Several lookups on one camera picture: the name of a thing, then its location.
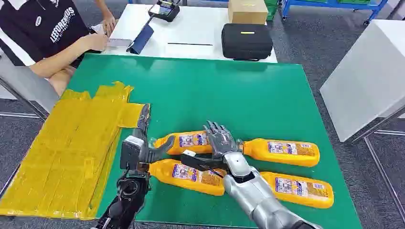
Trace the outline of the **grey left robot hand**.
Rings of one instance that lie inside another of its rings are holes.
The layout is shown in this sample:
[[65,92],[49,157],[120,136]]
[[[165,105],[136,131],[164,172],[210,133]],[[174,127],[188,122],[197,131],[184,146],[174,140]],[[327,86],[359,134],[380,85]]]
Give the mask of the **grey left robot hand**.
[[147,131],[150,120],[150,104],[143,105],[140,116],[137,121],[137,127],[133,130],[132,135],[143,140],[140,147],[139,161],[143,163],[154,163],[163,159],[163,156],[173,147],[175,136],[169,136],[163,145],[154,148],[149,147]]

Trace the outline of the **person's right hand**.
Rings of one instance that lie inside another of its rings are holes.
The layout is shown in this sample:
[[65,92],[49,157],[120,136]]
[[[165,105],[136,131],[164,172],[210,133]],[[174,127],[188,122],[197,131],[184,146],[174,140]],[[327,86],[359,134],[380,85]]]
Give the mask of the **person's right hand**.
[[104,34],[92,33],[80,38],[80,43],[84,51],[104,51],[108,44],[108,37]]

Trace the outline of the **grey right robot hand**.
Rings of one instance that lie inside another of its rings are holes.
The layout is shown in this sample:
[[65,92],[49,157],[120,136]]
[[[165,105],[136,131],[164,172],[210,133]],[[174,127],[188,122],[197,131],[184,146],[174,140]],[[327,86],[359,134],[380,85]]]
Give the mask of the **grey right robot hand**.
[[221,158],[227,153],[242,151],[231,132],[224,125],[209,120],[206,122],[207,125],[204,125],[204,128],[212,148],[213,158]]

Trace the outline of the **person's left hand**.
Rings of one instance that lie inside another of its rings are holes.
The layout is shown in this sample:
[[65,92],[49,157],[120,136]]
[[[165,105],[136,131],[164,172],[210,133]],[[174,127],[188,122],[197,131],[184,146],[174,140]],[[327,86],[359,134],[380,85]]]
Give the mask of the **person's left hand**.
[[110,13],[110,14],[106,14],[103,16],[103,20],[102,20],[101,24],[103,26],[104,34],[107,37],[110,37],[111,33],[113,32],[113,30],[117,24],[117,20]]

